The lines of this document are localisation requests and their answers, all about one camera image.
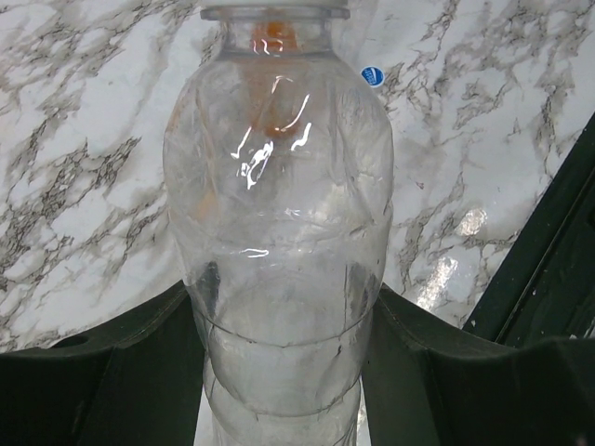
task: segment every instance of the bottle body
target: bottle body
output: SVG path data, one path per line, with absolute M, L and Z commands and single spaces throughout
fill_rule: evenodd
M 390 124 L 312 24 L 242 24 L 260 52 L 224 46 L 165 136 L 206 394 L 221 437 L 246 446 L 349 444 L 385 266 Z M 275 39 L 289 54 L 267 54 Z

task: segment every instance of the bottle cap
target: bottle cap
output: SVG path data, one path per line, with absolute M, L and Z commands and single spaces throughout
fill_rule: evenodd
M 346 7 L 347 0 L 203 0 L 203 7 Z

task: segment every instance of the round blue label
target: round blue label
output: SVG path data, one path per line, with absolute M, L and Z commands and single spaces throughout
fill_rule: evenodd
M 384 72 L 378 67 L 365 67 L 362 70 L 365 81 L 374 88 L 384 84 Z

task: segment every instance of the bottle neck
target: bottle neck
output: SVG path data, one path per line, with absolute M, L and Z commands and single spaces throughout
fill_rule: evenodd
M 217 7 L 203 11 L 204 19 L 222 22 L 224 52 L 264 57 L 332 51 L 330 20 L 348 16 L 345 9 L 325 7 Z

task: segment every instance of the marble table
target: marble table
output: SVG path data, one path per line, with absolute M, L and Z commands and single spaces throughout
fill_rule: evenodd
M 0 0 L 0 351 L 48 347 L 179 279 L 161 146 L 217 48 L 197 12 Z M 388 75 L 395 291 L 469 316 L 595 109 L 593 30 L 591 0 L 380 1 L 363 54 Z

